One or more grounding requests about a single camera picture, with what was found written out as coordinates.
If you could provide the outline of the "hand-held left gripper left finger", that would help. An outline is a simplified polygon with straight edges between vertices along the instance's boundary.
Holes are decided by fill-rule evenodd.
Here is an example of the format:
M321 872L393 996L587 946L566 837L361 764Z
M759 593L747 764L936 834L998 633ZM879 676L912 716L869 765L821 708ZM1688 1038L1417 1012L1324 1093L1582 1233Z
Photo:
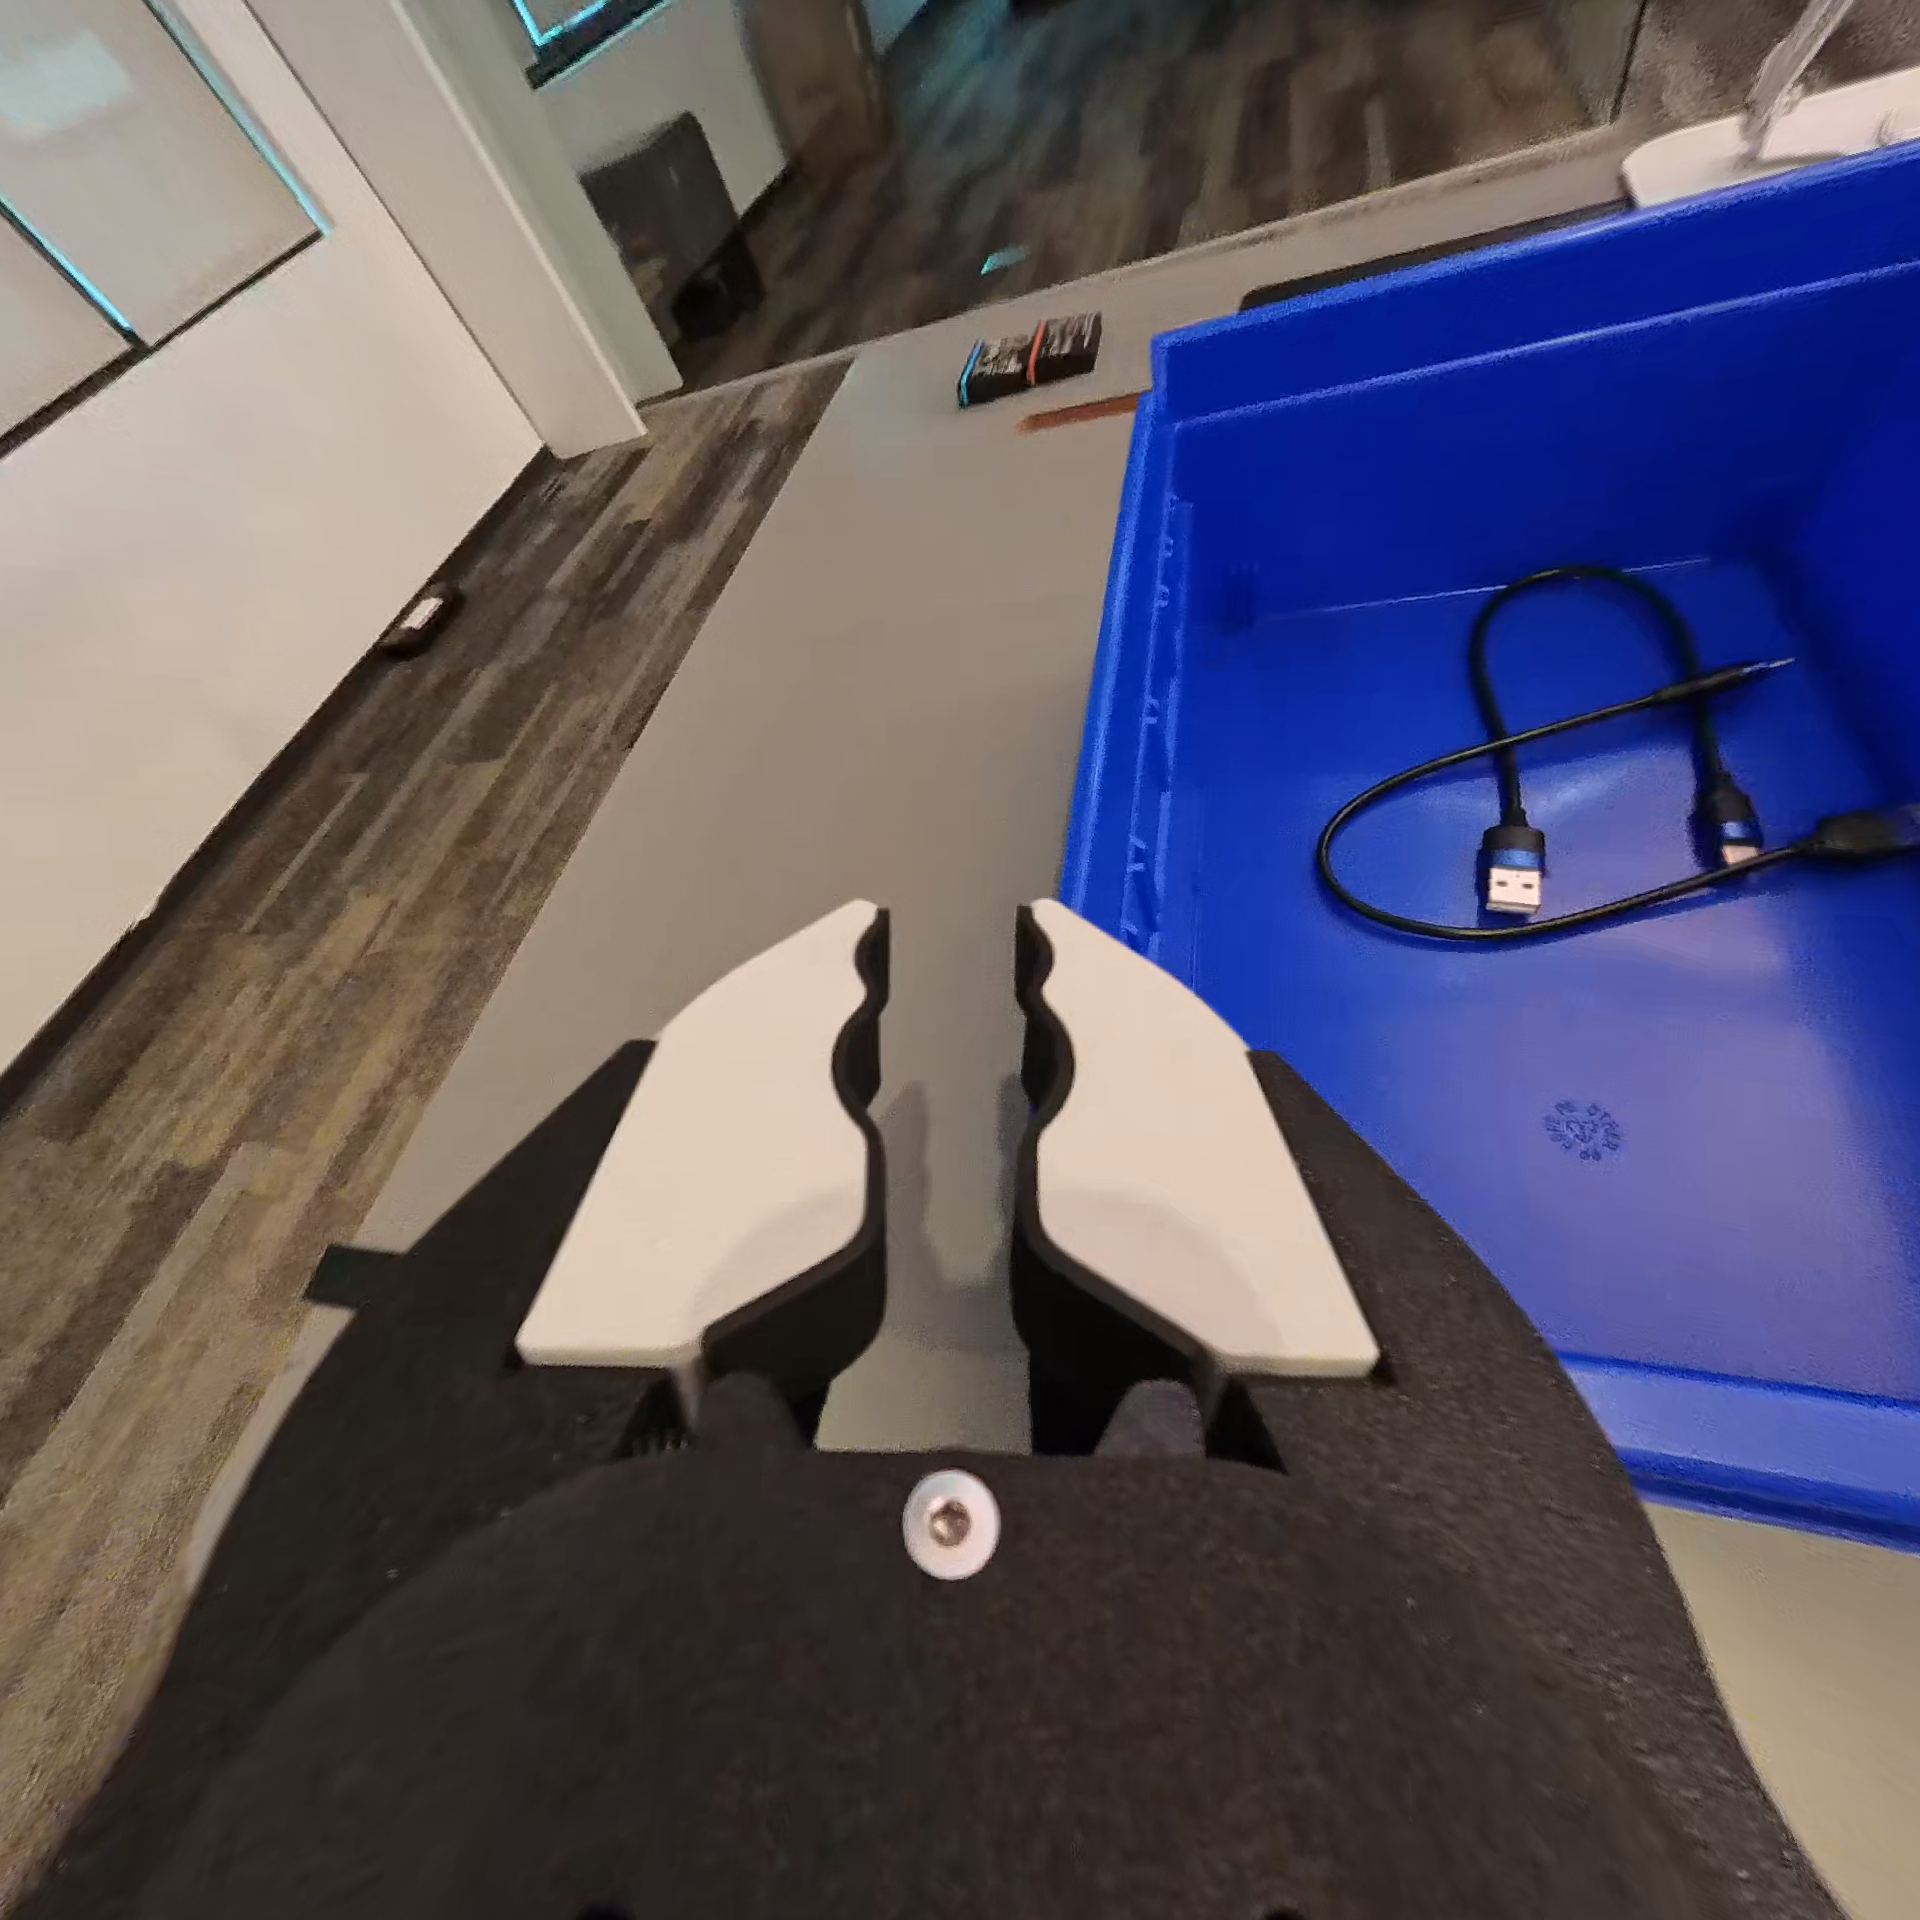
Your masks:
M521 1318L541 1366L840 1374L885 1311L889 911L847 900L659 1033Z

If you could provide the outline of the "blue plastic bin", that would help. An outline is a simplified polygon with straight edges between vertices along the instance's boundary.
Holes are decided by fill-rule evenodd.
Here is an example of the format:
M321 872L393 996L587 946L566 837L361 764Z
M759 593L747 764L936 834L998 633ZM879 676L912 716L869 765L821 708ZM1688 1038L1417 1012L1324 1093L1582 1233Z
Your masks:
M1916 149L1153 344L1062 898L1296 1069L1499 1278L1635 1484L1916 1549L1916 853L1443 943L1336 806L1484 737L1533 572L1671 598L1767 848L1916 802Z

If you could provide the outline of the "black flat panel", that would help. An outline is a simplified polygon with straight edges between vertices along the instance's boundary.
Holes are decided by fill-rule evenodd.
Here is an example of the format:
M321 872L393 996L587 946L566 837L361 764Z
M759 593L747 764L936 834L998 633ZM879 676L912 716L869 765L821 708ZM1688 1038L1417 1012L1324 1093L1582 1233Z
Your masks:
M1616 217L1619 213L1625 213L1625 209L1629 209L1629 199L1614 196L1614 199L1606 199L1606 201L1600 201L1600 202L1590 202L1590 206L1584 206L1584 208L1558 209L1558 213L1542 215L1537 220L1529 220L1529 222L1520 222L1520 224L1504 224L1504 225L1488 229L1488 230L1473 230L1473 232L1468 232L1468 234L1452 237L1446 241L1412 247L1412 249L1396 252L1396 254L1368 256L1364 261L1358 261L1358 262L1350 262L1350 265L1343 265L1343 266L1333 266L1333 269L1324 269L1324 272L1315 272L1315 274L1304 274L1304 277L1296 277L1296 279L1269 281L1263 285L1257 285L1257 287L1248 289L1239 300L1236 313L1245 314L1245 313L1252 313L1252 310L1270 306L1270 304L1287 304L1287 301L1296 301L1296 300L1316 297L1316 294L1329 293L1334 287L1342 287L1342 285L1352 285L1358 281L1372 281L1372 279L1391 277L1391 274L1398 274L1398 272L1415 272L1419 266L1427 266L1427 265L1433 265L1433 262L1439 262L1439 261L1448 261L1448 258L1455 258L1455 256L1470 256L1470 254L1478 254L1478 252L1486 252L1486 249L1510 247L1510 244L1527 241L1527 240L1532 240L1535 234L1542 234L1542 232L1558 232L1564 229L1574 229L1574 225L1592 224L1592 222L1600 222L1600 220L1608 220L1608 217Z

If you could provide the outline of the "wooden document stand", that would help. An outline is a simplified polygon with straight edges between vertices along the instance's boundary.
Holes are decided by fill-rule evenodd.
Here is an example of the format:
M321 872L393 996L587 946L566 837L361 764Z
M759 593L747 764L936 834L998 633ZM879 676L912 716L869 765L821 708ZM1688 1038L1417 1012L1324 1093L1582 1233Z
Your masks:
M1622 114L1639 208L1911 145L1917 5L1648 5Z

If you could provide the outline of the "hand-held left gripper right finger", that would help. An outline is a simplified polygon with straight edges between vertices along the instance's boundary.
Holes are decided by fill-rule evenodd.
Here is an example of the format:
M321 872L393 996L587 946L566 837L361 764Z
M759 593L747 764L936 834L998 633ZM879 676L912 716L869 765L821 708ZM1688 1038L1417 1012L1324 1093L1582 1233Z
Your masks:
M1083 1386L1360 1380L1380 1360L1240 1036L1061 900L1016 910L1012 1310Z

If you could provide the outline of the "frosted glass window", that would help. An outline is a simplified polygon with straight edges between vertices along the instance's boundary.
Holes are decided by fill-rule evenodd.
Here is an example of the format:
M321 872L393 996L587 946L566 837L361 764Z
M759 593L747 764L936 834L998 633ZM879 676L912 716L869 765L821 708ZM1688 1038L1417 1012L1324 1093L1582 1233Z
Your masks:
M183 5L1 5L7 446L327 230Z

